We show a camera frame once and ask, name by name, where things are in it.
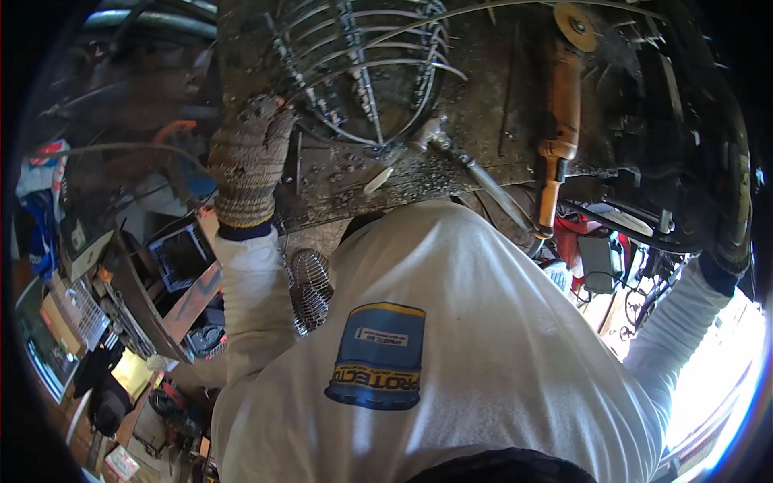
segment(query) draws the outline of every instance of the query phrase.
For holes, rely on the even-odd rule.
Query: metal wire frame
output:
[[[308,0],[306,2],[302,2],[301,4],[295,6],[289,12],[284,13],[282,15],[282,18],[284,19],[291,18],[294,13],[303,12],[305,8],[309,7],[316,1],[317,0]],[[291,96],[291,102],[293,100],[296,100],[298,96],[305,93],[306,97],[308,97],[308,99],[311,101],[312,113],[325,126],[333,130],[335,133],[365,145],[385,145],[393,141],[400,134],[404,133],[413,123],[416,122],[418,117],[421,115],[421,111],[426,107],[427,102],[429,101],[429,97],[431,97],[433,92],[433,86],[434,86],[433,84],[436,78],[436,76],[434,75],[434,70],[436,68],[450,70],[451,72],[454,72],[457,75],[459,75],[462,79],[466,79],[466,76],[461,71],[451,67],[448,64],[448,58],[446,57],[446,55],[443,54],[443,53],[447,53],[449,49],[448,31],[446,27],[443,25],[443,24],[447,25],[448,24],[447,22],[443,22],[442,24],[438,23],[437,25],[435,25],[434,31],[428,31],[427,29],[408,29],[405,32],[407,34],[420,36],[422,39],[423,45],[418,45],[416,43],[410,43],[410,42],[388,42],[388,43],[381,43],[378,45],[378,47],[383,47],[383,48],[397,48],[397,49],[427,52],[426,58],[423,61],[420,59],[408,59],[408,58],[398,58],[393,60],[377,60],[377,61],[369,61],[369,62],[365,61],[364,52],[363,52],[365,49],[363,48],[363,44],[359,42],[359,35],[364,32],[391,32],[397,27],[396,26],[359,27],[355,23],[356,18],[367,17],[371,15],[395,15],[395,16],[408,17],[411,19],[422,19],[434,12],[444,12],[445,7],[442,4],[441,0],[427,0],[427,1],[407,0],[408,2],[413,3],[415,5],[423,5],[422,9],[417,10],[416,12],[410,12],[410,11],[399,10],[399,9],[374,9],[374,10],[362,10],[362,11],[354,12],[351,9],[352,1],[355,1],[355,0],[349,0],[347,2],[339,2],[339,3],[335,3],[335,0],[327,0],[327,2],[322,3],[322,5],[315,6],[309,9],[308,11],[298,15],[294,19],[289,19],[289,23],[286,23],[285,26],[281,27],[281,30],[277,30],[276,27],[274,27],[273,19],[269,20],[269,24],[274,33],[274,41],[277,42],[278,40],[279,42],[287,43],[286,47],[284,48],[284,51],[290,52],[291,54],[291,59],[288,59],[285,64],[286,64],[286,67],[291,69],[291,76],[296,80],[296,83],[299,89],[299,91],[296,93],[297,95]],[[294,36],[291,34],[292,29],[295,29],[296,27],[301,25],[304,21],[307,21],[313,18],[315,15],[318,15],[322,12],[330,11],[332,7],[337,7],[340,12],[340,15],[337,19],[327,19],[325,21],[317,23],[316,25],[312,26],[310,29],[307,29],[305,32],[302,32],[297,36]],[[292,47],[298,45],[297,44],[298,41],[310,36],[314,32],[318,32],[321,29],[334,26],[337,21],[341,22],[342,29],[343,29],[342,32],[337,32],[336,34],[326,36],[324,39],[318,40],[314,45],[304,49],[300,55],[295,55],[294,53],[291,52]],[[311,53],[313,53],[315,50],[319,49],[320,47],[326,44],[329,44],[330,42],[334,42],[337,39],[341,39],[342,37],[346,37],[347,40],[349,41],[348,49],[336,50],[335,52],[329,53],[326,56],[322,57],[320,60],[317,60],[316,62],[314,62],[312,66],[308,68],[304,68],[303,72],[298,72],[299,71],[298,64],[301,59],[309,56]],[[427,37],[431,38],[429,45],[427,45]],[[323,66],[326,63],[344,55],[347,55],[352,60],[352,62],[354,63],[354,66],[352,67],[354,68],[346,68],[339,71],[337,74],[334,73],[335,75],[331,75],[331,76],[328,75],[327,77],[321,77],[321,78],[312,80],[311,82],[308,82],[306,80],[306,78],[311,76],[314,73],[314,71],[317,70],[320,66]],[[380,119],[379,119],[378,108],[376,106],[376,99],[375,99],[375,95],[373,94],[373,88],[370,84],[369,74],[367,73],[366,68],[369,66],[386,66],[386,65],[394,65],[394,64],[403,64],[403,65],[424,64],[424,68],[421,69],[421,72],[422,72],[421,76],[417,78],[417,85],[419,87],[417,88],[416,92],[419,95],[417,96],[417,99],[414,104],[414,107],[416,108],[416,110],[413,116],[411,117],[408,123],[406,123],[404,126],[400,128],[400,130],[397,132],[396,135],[394,135],[391,139],[384,140],[383,133],[380,127]],[[324,100],[324,98],[322,97],[318,97],[318,94],[314,92],[314,87],[317,86],[319,83],[327,82],[331,80],[333,77],[336,77],[336,75],[340,75],[343,73],[350,73],[353,77],[355,77],[355,80],[358,85],[359,102],[363,106],[363,110],[366,112],[366,115],[371,120],[371,122],[373,122],[374,127],[376,129],[377,139],[375,141],[372,139],[365,139],[360,136],[356,136],[340,128],[340,126],[338,126],[338,122],[336,121],[336,119],[334,117],[331,118],[331,115],[329,115],[329,114],[334,114],[335,111],[328,112],[327,100]]]

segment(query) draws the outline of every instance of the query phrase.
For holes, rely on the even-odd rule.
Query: wire mesh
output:
[[[304,248],[290,262],[290,295],[295,310],[295,328],[307,335],[325,323],[333,288],[328,276],[328,259],[317,250]]]
[[[71,283],[64,279],[52,278],[46,284],[62,316],[78,333],[86,347],[93,351],[104,329],[110,324],[110,319],[91,297],[83,281]]]

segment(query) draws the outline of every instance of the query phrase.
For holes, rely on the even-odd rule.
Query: wooden plank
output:
[[[216,261],[191,285],[164,317],[163,327],[176,341],[182,341],[196,318],[223,288],[223,271]]]

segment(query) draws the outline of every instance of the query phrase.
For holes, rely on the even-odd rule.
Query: hammer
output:
[[[521,230],[529,232],[533,230],[533,222],[526,214],[523,208],[510,196],[510,194],[502,189],[502,186],[498,182],[494,181],[486,170],[478,164],[478,162],[464,149],[458,147],[448,134],[443,129],[443,123],[448,119],[448,116],[441,114],[437,117],[431,118],[424,126],[417,132],[413,141],[408,145],[418,152],[427,152],[429,145],[432,145],[443,155],[448,156],[454,161],[461,162],[470,172],[472,178],[478,182],[478,184],[487,192],[502,208],[502,211],[512,218],[512,221],[516,222],[516,225]]]

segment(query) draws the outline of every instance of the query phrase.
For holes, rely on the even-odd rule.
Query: shirt logo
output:
[[[325,395],[373,410],[416,406],[425,316],[421,309],[388,302],[354,309]]]

